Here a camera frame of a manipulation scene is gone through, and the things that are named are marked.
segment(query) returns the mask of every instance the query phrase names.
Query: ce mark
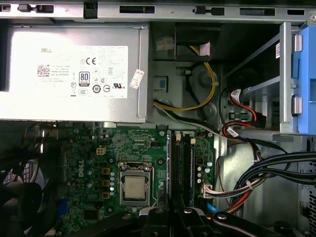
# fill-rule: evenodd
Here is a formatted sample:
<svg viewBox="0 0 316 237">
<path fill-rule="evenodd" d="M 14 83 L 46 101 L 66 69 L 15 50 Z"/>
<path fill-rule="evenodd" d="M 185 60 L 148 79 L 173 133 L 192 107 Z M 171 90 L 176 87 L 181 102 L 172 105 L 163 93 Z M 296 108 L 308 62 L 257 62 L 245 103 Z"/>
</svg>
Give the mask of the ce mark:
<svg viewBox="0 0 316 237">
<path fill-rule="evenodd" d="M 88 65 L 90 65 L 91 63 L 92 64 L 94 64 L 94 65 L 96 65 L 95 64 L 95 60 L 96 60 L 96 58 L 87 58 L 86 60 L 85 60 L 85 62 L 86 62 L 86 64 L 88 64 Z"/>
</svg>

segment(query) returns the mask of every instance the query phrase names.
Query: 80 plus logo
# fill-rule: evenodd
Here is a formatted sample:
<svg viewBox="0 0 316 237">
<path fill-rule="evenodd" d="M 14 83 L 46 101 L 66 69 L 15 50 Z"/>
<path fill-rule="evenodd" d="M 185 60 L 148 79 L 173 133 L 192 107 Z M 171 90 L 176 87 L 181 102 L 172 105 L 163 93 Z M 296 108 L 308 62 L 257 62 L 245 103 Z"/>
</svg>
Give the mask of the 80 plus logo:
<svg viewBox="0 0 316 237">
<path fill-rule="evenodd" d="M 79 86 L 90 85 L 90 72 L 79 72 Z"/>
<path fill-rule="evenodd" d="M 113 83 L 113 89 L 125 89 L 122 83 Z"/>
</svg>

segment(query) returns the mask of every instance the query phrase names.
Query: dell logo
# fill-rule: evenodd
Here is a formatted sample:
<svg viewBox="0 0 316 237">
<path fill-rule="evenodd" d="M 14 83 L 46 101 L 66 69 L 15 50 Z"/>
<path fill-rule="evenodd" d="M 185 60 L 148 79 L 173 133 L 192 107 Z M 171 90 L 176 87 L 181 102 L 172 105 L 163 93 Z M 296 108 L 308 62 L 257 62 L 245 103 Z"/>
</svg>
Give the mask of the dell logo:
<svg viewBox="0 0 316 237">
<path fill-rule="evenodd" d="M 83 167 L 84 167 L 84 160 L 79 161 L 79 174 L 78 177 L 83 178 Z"/>
<path fill-rule="evenodd" d="M 50 48 L 42 48 L 41 52 L 42 53 L 51 53 L 51 49 Z"/>
</svg>

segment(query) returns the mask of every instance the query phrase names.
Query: cpu socket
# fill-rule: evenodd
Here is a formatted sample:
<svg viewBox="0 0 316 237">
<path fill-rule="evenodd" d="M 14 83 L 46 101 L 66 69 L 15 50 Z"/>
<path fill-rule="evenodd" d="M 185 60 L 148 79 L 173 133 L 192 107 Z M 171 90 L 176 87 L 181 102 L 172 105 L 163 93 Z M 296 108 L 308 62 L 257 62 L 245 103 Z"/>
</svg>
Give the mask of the cpu socket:
<svg viewBox="0 0 316 237">
<path fill-rule="evenodd" d="M 119 203 L 125 206 L 150 206 L 154 168 L 146 162 L 120 162 Z"/>
</svg>

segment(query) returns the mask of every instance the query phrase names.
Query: yellow wire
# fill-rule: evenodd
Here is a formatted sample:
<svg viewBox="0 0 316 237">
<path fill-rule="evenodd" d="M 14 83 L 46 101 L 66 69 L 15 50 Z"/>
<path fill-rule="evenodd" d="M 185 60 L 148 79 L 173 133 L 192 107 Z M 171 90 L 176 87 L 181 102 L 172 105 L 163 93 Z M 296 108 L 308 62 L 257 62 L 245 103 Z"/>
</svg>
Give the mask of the yellow wire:
<svg viewBox="0 0 316 237">
<path fill-rule="evenodd" d="M 199 55 L 199 51 L 194 48 L 193 46 L 190 46 L 190 48 L 197 54 Z M 207 103 L 209 103 L 211 101 L 211 99 L 214 97 L 215 94 L 215 90 L 216 90 L 216 79 L 215 79 L 215 74 L 211 68 L 211 66 L 209 65 L 209 63 L 204 63 L 210 77 L 211 77 L 211 82 L 212 82 L 212 88 L 211 88 L 211 92 L 208 95 L 208 97 L 199 105 L 197 106 L 193 106 L 193 107 L 186 107 L 186 108 L 177 108 L 177 107 L 170 107 L 170 106 L 166 106 L 166 105 L 161 105 L 157 102 L 154 101 L 154 104 L 157 105 L 160 108 L 163 108 L 165 110 L 169 110 L 169 111 L 189 111 L 189 110 L 195 110 L 198 109 L 204 105 L 206 105 Z"/>
<path fill-rule="evenodd" d="M 227 211 L 227 212 L 228 212 L 228 213 L 233 213 L 233 212 L 237 211 L 237 210 L 243 205 L 244 202 L 245 202 L 245 201 L 243 201 L 240 205 L 238 205 L 238 206 L 235 207 L 234 209 L 229 210 L 229 211 Z"/>
</svg>

